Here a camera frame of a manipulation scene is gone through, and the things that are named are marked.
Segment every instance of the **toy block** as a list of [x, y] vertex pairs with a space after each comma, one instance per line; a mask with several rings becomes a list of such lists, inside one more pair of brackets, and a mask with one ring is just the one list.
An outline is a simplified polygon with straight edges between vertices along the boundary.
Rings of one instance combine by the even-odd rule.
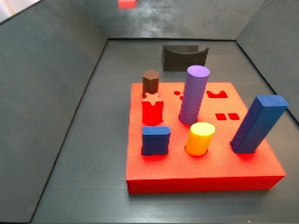
[[117, 0], [119, 9], [133, 9], [136, 7], [136, 0]]
[[196, 122], [191, 126], [188, 142], [184, 150], [192, 156], [201, 156], [208, 151], [215, 126], [207, 122]]
[[180, 121], [193, 124], [201, 107], [201, 98], [211, 71], [205, 66], [189, 66], [181, 98]]
[[147, 125], [157, 125], [163, 122], [164, 100], [159, 94], [145, 93], [143, 99], [143, 123]]
[[[183, 93], [184, 83], [160, 83], [163, 96], [161, 126], [171, 128], [168, 154], [143, 156], [143, 83], [135, 83], [131, 91], [125, 182], [128, 193], [192, 193], [212, 191], [268, 190], [285, 176], [271, 146], [264, 139], [256, 153], [233, 153], [229, 141], [248, 112], [231, 83], [207, 83], [212, 93], [225, 91], [228, 98], [203, 96], [199, 122], [211, 123], [215, 134], [208, 152], [195, 157], [185, 153], [191, 126], [177, 119], [181, 100], [173, 92]], [[215, 114], [236, 113], [239, 120], [219, 121]]]
[[171, 129], [167, 126], [143, 127], [143, 156], [168, 153]]
[[205, 65], [209, 48], [199, 52], [197, 45], [164, 45], [163, 70], [167, 72], [184, 72], [189, 66]]
[[235, 153], [253, 153], [288, 107], [281, 95], [259, 95], [231, 141]]
[[156, 71], [145, 71], [143, 75], [143, 96], [145, 97], [145, 93], [155, 94], [159, 89], [159, 73]]

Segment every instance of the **cylinder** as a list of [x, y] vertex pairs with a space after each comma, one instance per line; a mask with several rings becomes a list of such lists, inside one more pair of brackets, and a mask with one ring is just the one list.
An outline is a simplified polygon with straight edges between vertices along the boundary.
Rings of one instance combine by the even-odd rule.
[[187, 78], [184, 82], [184, 92], [181, 99], [180, 121], [185, 124], [193, 124], [201, 106], [201, 98], [211, 71], [205, 66], [189, 66], [187, 69]]
[[207, 122], [196, 122], [191, 126], [185, 152], [192, 156], [201, 156], [207, 151], [215, 133], [215, 126]]
[[145, 71], [143, 75], [143, 97], [145, 93], [153, 95], [159, 89], [159, 73], [153, 70]]

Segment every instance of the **gray wall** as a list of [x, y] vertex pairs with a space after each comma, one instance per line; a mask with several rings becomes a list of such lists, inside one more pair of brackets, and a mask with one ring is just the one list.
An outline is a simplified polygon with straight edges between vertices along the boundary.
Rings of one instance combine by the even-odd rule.
[[109, 38], [236, 40], [264, 0], [139, 0], [120, 10], [117, 0], [88, 0]]
[[0, 26], [0, 221], [27, 222], [107, 37], [81, 1], [41, 1]]
[[267, 0], [237, 43], [299, 122], [299, 1]]

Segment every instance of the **gray floor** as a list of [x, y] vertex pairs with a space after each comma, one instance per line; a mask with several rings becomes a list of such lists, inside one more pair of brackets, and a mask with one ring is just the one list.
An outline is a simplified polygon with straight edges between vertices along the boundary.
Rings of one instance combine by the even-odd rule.
[[163, 44], [209, 47], [209, 81], [229, 81], [249, 106], [271, 94], [235, 42], [109, 40], [84, 95], [33, 223], [100, 222], [297, 222], [297, 127], [285, 113], [267, 136], [287, 177], [267, 192], [127, 194], [129, 88], [145, 70], [160, 81], [184, 81], [164, 73]]

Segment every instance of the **blue cube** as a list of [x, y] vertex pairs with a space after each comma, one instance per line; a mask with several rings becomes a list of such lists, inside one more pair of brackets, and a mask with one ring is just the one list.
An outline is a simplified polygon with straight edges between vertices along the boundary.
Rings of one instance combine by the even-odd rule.
[[144, 126], [141, 154], [144, 156], [165, 155], [168, 153], [169, 137], [169, 127]]

